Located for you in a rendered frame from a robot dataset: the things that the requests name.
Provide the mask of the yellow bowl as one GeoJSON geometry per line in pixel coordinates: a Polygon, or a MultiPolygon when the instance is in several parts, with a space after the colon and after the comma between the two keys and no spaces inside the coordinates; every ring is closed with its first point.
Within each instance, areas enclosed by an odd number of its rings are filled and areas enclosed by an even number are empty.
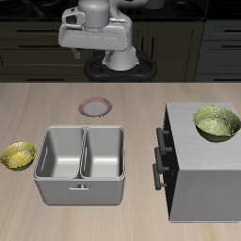
{"type": "Polygon", "coordinates": [[[0,153],[0,163],[14,171],[24,170],[31,166],[36,152],[34,145],[28,142],[16,142],[0,153]]]}

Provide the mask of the yellow-green bowl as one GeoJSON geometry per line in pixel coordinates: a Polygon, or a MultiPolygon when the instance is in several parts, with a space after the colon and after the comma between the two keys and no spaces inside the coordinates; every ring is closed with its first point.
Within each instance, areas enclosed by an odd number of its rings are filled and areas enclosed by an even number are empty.
{"type": "Polygon", "coordinates": [[[199,134],[210,142],[224,142],[241,130],[241,119],[225,107],[204,106],[193,114],[199,134]]]}

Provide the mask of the grey wooden cabinet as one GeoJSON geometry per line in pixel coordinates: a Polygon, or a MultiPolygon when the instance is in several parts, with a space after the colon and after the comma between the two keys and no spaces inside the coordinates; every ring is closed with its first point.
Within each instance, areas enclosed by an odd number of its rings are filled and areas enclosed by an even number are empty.
{"type": "Polygon", "coordinates": [[[210,105],[236,114],[231,103],[167,103],[156,130],[154,183],[172,223],[241,221],[241,130],[224,142],[203,138],[193,114],[210,105]]]}

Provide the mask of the flat black base plate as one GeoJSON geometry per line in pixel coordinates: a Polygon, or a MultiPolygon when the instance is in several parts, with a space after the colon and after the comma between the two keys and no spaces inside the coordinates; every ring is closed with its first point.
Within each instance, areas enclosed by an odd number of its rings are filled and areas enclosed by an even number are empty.
{"type": "Polygon", "coordinates": [[[128,71],[114,71],[103,63],[105,52],[97,51],[84,68],[85,75],[93,83],[149,83],[157,74],[157,65],[146,52],[137,51],[139,64],[128,71]]]}

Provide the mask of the white two-bin basket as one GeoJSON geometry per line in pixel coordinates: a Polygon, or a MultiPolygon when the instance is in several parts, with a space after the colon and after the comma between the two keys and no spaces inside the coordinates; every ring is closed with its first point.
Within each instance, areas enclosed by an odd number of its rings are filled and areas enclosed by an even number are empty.
{"type": "Polygon", "coordinates": [[[118,205],[125,181],[125,133],[115,125],[46,129],[33,178],[47,205],[118,205]]]}

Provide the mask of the dark kitchen cupboards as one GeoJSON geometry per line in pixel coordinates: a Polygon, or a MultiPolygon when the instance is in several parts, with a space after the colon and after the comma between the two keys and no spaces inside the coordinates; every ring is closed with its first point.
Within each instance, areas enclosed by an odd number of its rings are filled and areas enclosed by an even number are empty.
{"type": "MultiPolygon", "coordinates": [[[[58,43],[61,17],[78,0],[0,0],[0,82],[90,82],[86,62],[99,49],[58,43]]],[[[132,44],[157,65],[151,82],[194,79],[207,19],[199,0],[165,0],[160,9],[120,8],[132,20],[132,44]]]]}

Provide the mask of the small pink rimmed plate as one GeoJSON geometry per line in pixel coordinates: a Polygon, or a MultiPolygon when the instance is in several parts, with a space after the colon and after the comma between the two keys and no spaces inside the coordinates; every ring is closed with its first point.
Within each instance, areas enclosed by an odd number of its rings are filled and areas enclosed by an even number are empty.
{"type": "Polygon", "coordinates": [[[100,118],[112,110],[112,104],[106,98],[92,97],[84,100],[78,107],[79,113],[90,118],[100,118]]]}

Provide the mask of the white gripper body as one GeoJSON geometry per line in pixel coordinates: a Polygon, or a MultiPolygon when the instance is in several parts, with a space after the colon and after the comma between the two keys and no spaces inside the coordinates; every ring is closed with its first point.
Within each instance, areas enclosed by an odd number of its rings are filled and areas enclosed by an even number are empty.
{"type": "Polygon", "coordinates": [[[130,43],[130,32],[131,26],[127,21],[114,18],[100,29],[63,24],[59,28],[58,43],[67,48],[124,51],[130,43]]]}

